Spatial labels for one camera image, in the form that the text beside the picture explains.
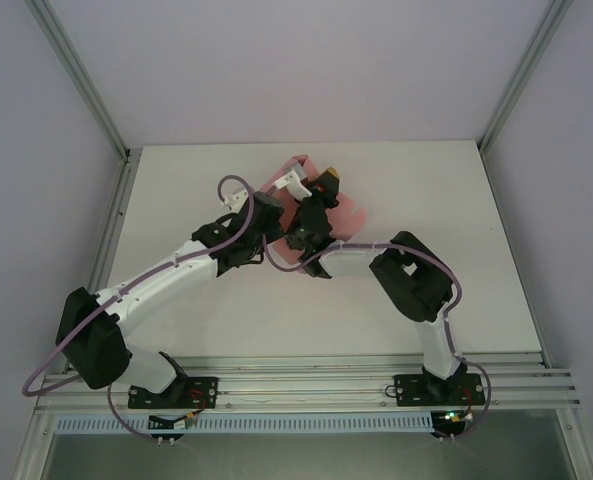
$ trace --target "cable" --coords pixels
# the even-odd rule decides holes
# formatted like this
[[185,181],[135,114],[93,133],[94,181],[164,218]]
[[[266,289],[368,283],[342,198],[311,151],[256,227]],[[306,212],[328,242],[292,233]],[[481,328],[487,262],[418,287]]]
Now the cable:
[[[265,256],[267,257],[267,260],[276,269],[280,270],[281,272],[287,272],[287,273],[296,272],[296,271],[302,269],[305,265],[318,260],[318,258],[320,258],[322,255],[325,255],[330,252],[335,252],[335,251],[338,251],[341,249],[342,250],[365,250],[365,249],[380,250],[380,249],[390,249],[390,248],[394,248],[394,249],[400,250],[405,253],[410,253],[422,260],[425,260],[426,262],[431,263],[432,265],[434,265],[435,267],[440,269],[445,275],[447,275],[449,277],[449,279],[452,281],[452,283],[454,284],[454,287],[456,288],[456,296],[451,301],[451,303],[449,305],[447,305],[447,307],[445,307],[445,310],[443,310],[443,320],[445,321],[445,336],[447,337],[447,345],[449,346],[450,353],[453,355],[453,357],[456,360],[458,360],[461,363],[464,363],[467,366],[474,367],[475,369],[479,370],[480,373],[485,378],[485,382],[487,383],[487,398],[485,399],[485,405],[483,406],[483,410],[482,410],[481,414],[478,416],[478,419],[467,430],[465,430],[463,433],[458,435],[459,438],[461,438],[463,436],[467,436],[467,435],[471,434],[471,432],[473,432],[476,428],[478,428],[480,423],[487,416],[487,412],[489,411],[489,406],[491,405],[491,400],[492,400],[492,384],[489,379],[489,375],[488,375],[487,371],[485,371],[483,366],[478,363],[471,362],[471,361],[465,359],[464,357],[462,357],[461,355],[459,355],[458,352],[456,351],[456,347],[454,346],[454,339],[453,339],[451,327],[449,324],[449,313],[454,308],[456,308],[456,306],[462,300],[463,287],[461,286],[460,282],[456,278],[456,275],[454,275],[454,272],[452,272],[451,269],[447,265],[445,265],[441,261],[437,260],[436,258],[434,258],[430,255],[427,255],[426,253],[423,253],[419,250],[416,250],[416,249],[410,248],[410,247],[406,247],[403,245],[398,245],[395,243],[374,243],[374,244],[371,244],[371,243],[341,243],[341,244],[337,244],[337,245],[332,245],[332,246],[326,248],[325,250],[315,253],[314,255],[309,257],[307,260],[305,260],[304,262],[302,262],[296,266],[283,267],[282,265],[277,263],[276,260],[274,260],[274,258],[272,258],[272,255],[269,251],[269,245],[267,244],[267,237],[265,235],[263,235],[263,249],[265,250]],[[440,432],[439,430],[436,430],[436,433],[438,433],[441,436],[447,437],[447,438],[450,437],[449,435],[447,435],[443,432]]]
[[[182,255],[182,256],[178,257],[178,259],[177,259],[178,263],[185,262],[187,260],[191,260],[193,258],[200,257],[202,255],[209,255],[210,253],[217,252],[218,250],[221,250],[221,249],[231,245],[236,240],[238,240],[241,237],[241,235],[243,235],[243,233],[245,233],[245,230],[247,230],[247,227],[249,227],[249,224],[251,223],[252,217],[254,214],[254,190],[252,189],[252,187],[249,186],[249,184],[243,178],[239,177],[238,175],[226,175],[220,180],[220,182],[218,182],[218,186],[217,186],[218,198],[221,201],[224,201],[224,197],[222,194],[222,187],[223,187],[223,184],[228,180],[236,180],[237,182],[240,182],[243,185],[243,187],[245,188],[245,190],[247,190],[247,193],[249,194],[249,208],[247,209],[247,216],[245,217],[245,221],[243,222],[243,225],[241,226],[240,230],[238,232],[236,232],[236,234],[234,234],[231,238],[229,238],[228,240],[225,240],[223,243],[221,243],[219,245],[216,245],[215,247],[206,248],[206,249],[200,250],[198,252],[192,252],[192,253],[188,253],[186,255]],[[121,296],[126,295],[127,293],[129,293],[129,291],[131,289],[133,289],[140,283],[144,282],[148,278],[153,277],[154,275],[157,275],[158,273],[163,272],[173,266],[174,266],[173,262],[166,262],[166,263],[163,263],[157,267],[152,268],[151,270],[148,270],[147,272],[143,273],[142,275],[139,275],[138,277],[136,277],[128,285],[121,288],[119,290],[119,295],[121,295]],[[63,351],[63,349],[67,345],[69,345],[69,343],[76,337],[76,335],[78,335],[87,325],[89,325],[96,317],[98,317],[98,315],[100,315],[102,312],[104,312],[107,308],[112,306],[117,301],[118,301],[118,297],[112,296],[109,300],[107,300],[105,303],[100,305],[96,310],[94,310],[91,314],[89,314],[87,317],[85,317],[85,319],[82,322],[80,322],[76,326],[76,328],[74,328],[71,332],[69,332],[69,334],[56,346],[54,351],[49,354],[47,359],[36,370],[34,370],[29,375],[27,380],[25,380],[25,383],[23,384],[23,388],[21,389],[21,392],[25,397],[35,397],[36,395],[44,395],[47,392],[56,390],[57,388],[60,388],[63,385],[67,385],[68,383],[74,382],[80,378],[80,376],[76,375],[74,377],[67,378],[65,380],[62,380],[62,381],[55,383],[53,385],[50,385],[48,387],[39,388],[38,390],[30,390],[29,389],[31,387],[32,383],[34,383],[34,381],[38,378],[38,376],[45,371],[45,369],[49,366],[49,364],[58,356],[59,353],[61,353]]]
[[147,435],[146,433],[139,432],[138,430],[132,428],[131,425],[129,425],[125,420],[123,420],[123,418],[118,414],[118,411],[116,410],[116,407],[114,406],[114,403],[112,402],[112,385],[111,384],[109,384],[107,386],[107,404],[109,405],[109,409],[111,410],[112,415],[114,415],[114,418],[116,419],[116,421],[118,421],[118,423],[120,423],[125,430],[127,430],[129,433],[133,433],[134,435],[142,438],[143,440],[147,440],[148,442],[158,443],[158,440],[156,440],[154,437],[151,437],[150,435]]
[[263,261],[265,260],[265,253],[261,250],[260,253],[260,258],[258,260],[248,260],[245,263],[241,264],[241,267],[243,265],[261,265],[263,263]]
[[205,399],[205,394],[203,392],[201,392],[200,390],[190,390],[189,395],[191,395],[191,397],[195,400],[198,401],[198,398],[196,398],[196,395],[200,395],[203,399],[203,406],[200,407],[198,410],[195,410],[193,413],[194,415],[198,415],[200,412],[203,412],[205,410],[205,408],[207,408],[207,400]]
[[391,393],[388,393],[388,390],[390,388],[396,389],[396,385],[387,385],[385,387],[385,395],[388,396],[389,398],[396,398],[396,394],[392,395]]
[[237,213],[235,213],[235,212],[226,213],[222,217],[218,217],[216,219],[216,223],[220,223],[222,225],[223,223],[228,222],[229,220],[234,218],[236,215],[237,215]]
[[470,413],[472,413],[472,394],[469,393],[469,390],[467,390],[466,388],[463,388],[463,392],[465,392],[465,395],[467,395],[467,412],[465,412],[465,414],[469,415]]

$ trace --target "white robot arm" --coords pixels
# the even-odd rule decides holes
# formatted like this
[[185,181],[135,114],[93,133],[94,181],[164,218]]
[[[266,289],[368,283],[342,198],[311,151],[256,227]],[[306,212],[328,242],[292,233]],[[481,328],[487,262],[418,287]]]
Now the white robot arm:
[[[396,308],[415,322],[424,352],[424,373],[438,382],[439,389],[441,382],[449,382],[466,370],[453,355],[444,320],[438,315],[452,298],[452,282],[437,268],[442,263],[416,237],[399,233],[387,244],[398,248],[343,248],[330,235],[325,214],[338,205],[339,181],[331,169],[306,185],[302,172],[292,169],[274,186],[286,188],[300,202],[285,231],[279,223],[283,208],[277,200],[262,192],[255,192],[252,198],[239,192],[225,200],[233,210],[231,214],[203,225],[191,240],[148,271],[93,295],[84,288],[69,295],[57,344],[99,305],[115,299],[63,348],[90,388],[113,382],[133,385],[146,390],[149,398],[174,407],[188,391],[186,375],[163,352],[148,352],[129,344],[129,334],[174,295],[231,268],[259,263],[253,259],[260,255],[262,261],[263,248],[283,237],[290,248],[303,251],[303,269],[312,277],[375,276]],[[405,253],[409,251],[418,252],[418,256]]]

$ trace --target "gray wall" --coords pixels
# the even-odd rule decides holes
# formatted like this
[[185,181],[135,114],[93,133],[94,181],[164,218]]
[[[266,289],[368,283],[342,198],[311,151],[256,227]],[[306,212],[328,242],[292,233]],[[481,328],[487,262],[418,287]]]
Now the gray wall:
[[20,1],[0,1],[0,479],[33,400],[20,387],[85,281],[117,162]]
[[479,138],[549,0],[53,3],[139,147]]
[[488,169],[548,346],[593,427],[593,2],[572,5]]

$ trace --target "white table surface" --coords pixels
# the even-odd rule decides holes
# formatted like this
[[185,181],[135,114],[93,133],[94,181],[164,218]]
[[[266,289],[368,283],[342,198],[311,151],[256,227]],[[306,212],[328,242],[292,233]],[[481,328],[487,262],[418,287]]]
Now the white table surface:
[[[367,208],[365,227],[353,240],[384,241],[409,230],[452,268],[464,290],[452,314],[461,351],[540,351],[473,141],[146,147],[109,284],[171,254],[226,213],[216,197],[222,176],[236,173],[260,187],[303,153],[320,170],[336,167],[341,190]],[[421,351],[413,323],[375,279],[312,279],[267,262],[188,290],[129,340],[175,356]]]

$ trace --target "pink object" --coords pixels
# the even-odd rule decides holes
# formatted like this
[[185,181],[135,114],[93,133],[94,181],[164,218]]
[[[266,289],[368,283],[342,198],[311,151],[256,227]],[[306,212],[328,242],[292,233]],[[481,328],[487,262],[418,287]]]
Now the pink object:
[[[314,180],[320,174],[314,165],[314,162],[309,158],[309,155],[296,155],[285,162],[267,183],[261,187],[261,191],[266,192],[276,179],[284,175],[285,170],[294,163],[300,163],[303,166],[305,173],[307,173],[308,180]],[[298,202],[284,189],[277,190],[273,196],[277,200],[280,200],[283,207],[285,207],[285,213],[281,217],[280,223],[283,229],[287,229],[296,214]],[[339,205],[336,208],[327,210],[327,220],[332,226],[332,236],[346,242],[363,228],[365,220],[367,219],[367,211],[364,208],[357,209],[354,201],[344,193],[339,193],[337,198]],[[303,253],[299,250],[290,250],[287,247],[287,243],[282,238],[274,242],[272,246],[274,247],[274,251],[283,257],[290,265],[297,264],[298,257]]]

